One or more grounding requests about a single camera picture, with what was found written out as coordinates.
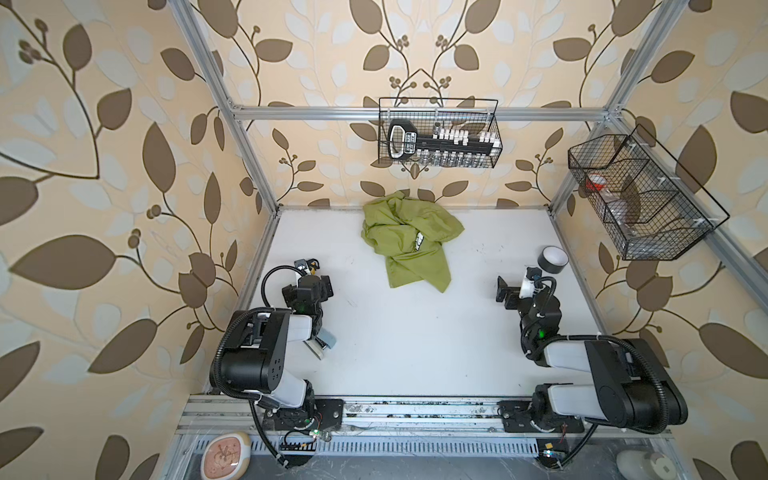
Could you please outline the green jacket with patterned lining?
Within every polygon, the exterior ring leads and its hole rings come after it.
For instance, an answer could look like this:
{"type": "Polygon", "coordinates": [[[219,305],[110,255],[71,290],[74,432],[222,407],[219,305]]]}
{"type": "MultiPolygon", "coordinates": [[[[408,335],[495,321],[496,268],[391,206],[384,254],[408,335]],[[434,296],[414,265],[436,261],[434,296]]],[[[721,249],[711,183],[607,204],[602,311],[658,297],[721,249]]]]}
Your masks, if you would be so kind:
{"type": "Polygon", "coordinates": [[[398,191],[363,206],[361,237],[385,259],[388,284],[424,281],[445,292],[452,280],[443,245],[464,232],[442,206],[398,191]]]}

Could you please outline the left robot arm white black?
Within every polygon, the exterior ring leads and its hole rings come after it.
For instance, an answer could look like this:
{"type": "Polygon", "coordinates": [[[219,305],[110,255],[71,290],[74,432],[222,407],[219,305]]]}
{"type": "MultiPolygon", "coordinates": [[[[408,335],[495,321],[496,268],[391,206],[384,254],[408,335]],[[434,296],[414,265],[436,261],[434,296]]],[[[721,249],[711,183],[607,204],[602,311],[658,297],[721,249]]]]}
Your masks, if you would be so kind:
{"type": "Polygon", "coordinates": [[[322,304],[333,295],[331,279],[319,275],[314,258],[278,265],[263,276],[261,307],[233,314],[210,368],[210,383],[221,394],[248,403],[262,444],[282,467],[300,465],[302,448],[292,434],[331,440],[343,422],[345,402],[317,399],[314,387],[288,371],[287,346],[301,342],[322,359],[336,344],[323,326],[322,304]]]}

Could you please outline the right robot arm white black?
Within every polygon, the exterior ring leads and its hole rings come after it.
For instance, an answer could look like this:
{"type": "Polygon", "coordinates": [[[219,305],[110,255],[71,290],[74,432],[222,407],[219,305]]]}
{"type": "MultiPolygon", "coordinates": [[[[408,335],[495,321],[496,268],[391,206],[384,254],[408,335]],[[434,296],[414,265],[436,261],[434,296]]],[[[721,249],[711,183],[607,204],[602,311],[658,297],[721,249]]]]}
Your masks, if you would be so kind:
{"type": "Polygon", "coordinates": [[[601,426],[656,435],[687,422],[687,402],[648,341],[560,331],[557,282],[532,269],[519,286],[497,280],[496,302],[520,317],[524,357],[543,368],[586,373],[586,384],[544,383],[528,401],[504,400],[498,413],[507,433],[581,434],[568,451],[545,448],[539,462],[563,469],[601,426]]]}

